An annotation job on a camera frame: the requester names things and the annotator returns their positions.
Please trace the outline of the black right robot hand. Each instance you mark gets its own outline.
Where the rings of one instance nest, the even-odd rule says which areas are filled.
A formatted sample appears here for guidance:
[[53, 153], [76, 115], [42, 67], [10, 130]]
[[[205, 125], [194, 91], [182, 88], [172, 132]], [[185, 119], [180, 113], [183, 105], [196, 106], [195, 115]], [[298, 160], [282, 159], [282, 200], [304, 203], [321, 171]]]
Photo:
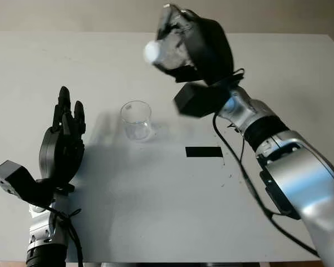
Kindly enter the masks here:
[[175, 82], [212, 85], [234, 72], [233, 55], [221, 25], [175, 4], [163, 6], [153, 65]]

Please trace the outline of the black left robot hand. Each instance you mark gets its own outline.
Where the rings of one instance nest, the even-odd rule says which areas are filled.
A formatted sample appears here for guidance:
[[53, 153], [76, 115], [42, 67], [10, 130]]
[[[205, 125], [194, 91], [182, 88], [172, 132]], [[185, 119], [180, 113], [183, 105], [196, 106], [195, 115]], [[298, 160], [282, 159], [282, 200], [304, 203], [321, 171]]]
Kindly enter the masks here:
[[71, 111], [70, 92], [62, 86], [58, 104], [53, 112], [52, 125], [43, 137], [39, 153], [39, 167], [43, 181], [54, 188], [71, 187], [84, 155], [82, 135], [86, 132], [82, 102], [76, 101]]

